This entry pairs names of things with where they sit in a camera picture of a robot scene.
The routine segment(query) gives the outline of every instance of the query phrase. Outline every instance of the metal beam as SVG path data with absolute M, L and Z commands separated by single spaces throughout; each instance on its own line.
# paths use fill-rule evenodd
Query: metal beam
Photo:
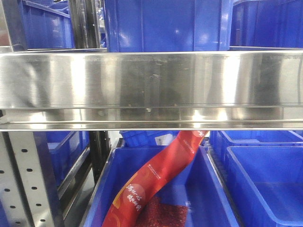
M 0 54 L 0 130 L 303 127 L 303 51 Z

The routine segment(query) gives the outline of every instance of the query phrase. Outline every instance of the red package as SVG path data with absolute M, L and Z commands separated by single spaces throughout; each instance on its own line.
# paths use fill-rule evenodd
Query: red package
M 134 227 L 148 201 L 194 159 L 207 131 L 180 131 L 164 150 L 144 164 L 115 197 L 102 227 Z

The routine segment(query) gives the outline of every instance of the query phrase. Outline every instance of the blue plastic bin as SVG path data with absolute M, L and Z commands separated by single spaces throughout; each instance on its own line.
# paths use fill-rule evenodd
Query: blue plastic bin
M 303 47 L 303 0 L 240 0 L 231 45 Z
M 51 5 L 50 8 L 55 9 L 55 10 L 57 10 L 59 12 L 66 13 L 66 14 L 70 13 L 70 8 L 69 8 L 67 0 L 56 2 L 53 5 Z
M 229 49 L 233 0 L 105 0 L 110 52 Z
M 53 5 L 53 0 L 28 0 L 29 2 L 36 3 L 42 6 L 51 6 Z
M 293 131 L 213 131 L 211 137 L 214 153 L 224 166 L 229 146 L 303 146 L 303 137 Z
M 9 223 L 6 218 L 6 214 L 5 214 L 4 208 L 1 204 L 1 201 L 0 201 L 0 227 L 9 227 Z
M 83 151 L 82 133 L 79 131 L 50 131 L 46 133 L 46 137 L 56 184 L 59 186 Z
M 89 145 L 89 132 L 82 131 L 82 150 L 84 150 Z
M 277 9 L 277 0 L 235 2 L 231 45 L 276 47 Z
M 179 131 L 120 131 L 126 147 L 168 145 Z
M 100 227 L 122 186 L 163 148 L 116 149 L 105 167 L 84 227 Z M 203 148 L 199 149 L 195 160 L 156 196 L 162 203 L 189 206 L 186 227 L 238 227 Z
M 18 0 L 27 47 L 73 48 L 70 15 L 27 0 Z
M 303 227 L 303 147 L 229 147 L 227 186 L 246 227 Z
M 303 136 L 303 130 L 294 130 L 294 132 L 300 136 Z

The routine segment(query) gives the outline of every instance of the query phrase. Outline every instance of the metal storage rack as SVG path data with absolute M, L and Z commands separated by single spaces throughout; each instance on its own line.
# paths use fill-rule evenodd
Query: metal storage rack
M 303 129 L 303 50 L 9 53 L 27 48 L 8 7 L 14 14 L 13 1 L 0 1 L 0 193 L 13 195 L 3 204 L 12 226 L 64 226 L 59 198 L 69 184 L 58 194 L 41 131 Z M 68 178 L 83 163 L 87 172 L 87 155 Z

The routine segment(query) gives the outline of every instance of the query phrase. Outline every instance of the blue crate wall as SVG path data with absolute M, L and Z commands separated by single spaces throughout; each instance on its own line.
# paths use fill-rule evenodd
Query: blue crate wall
M 178 132 L 166 130 L 120 131 L 127 147 L 168 145 Z
M 36 3 L 42 6 L 51 6 L 53 5 L 53 0 L 27 0 L 28 2 Z
M 214 153 L 223 165 L 229 146 L 303 146 L 303 137 L 293 131 L 213 131 L 210 137 Z
M 233 0 L 105 0 L 110 52 L 228 50 Z
M 303 47 L 303 0 L 235 2 L 231 45 Z
M 246 227 L 303 227 L 303 147 L 228 147 L 227 186 Z
M 112 152 L 84 227 L 100 227 L 121 187 L 163 148 L 118 148 Z M 156 196 L 162 203 L 189 206 L 185 227 L 239 226 L 202 147 L 195 160 Z
M 6 214 L 5 214 L 4 208 L 1 204 L 1 201 L 0 201 L 0 226 L 9 227 L 9 222 L 6 218 Z
M 70 168 L 87 146 L 88 136 L 83 139 L 83 135 L 86 133 L 82 131 L 46 132 L 57 186 L 64 180 Z
M 70 15 L 26 0 L 18 5 L 29 49 L 74 48 Z

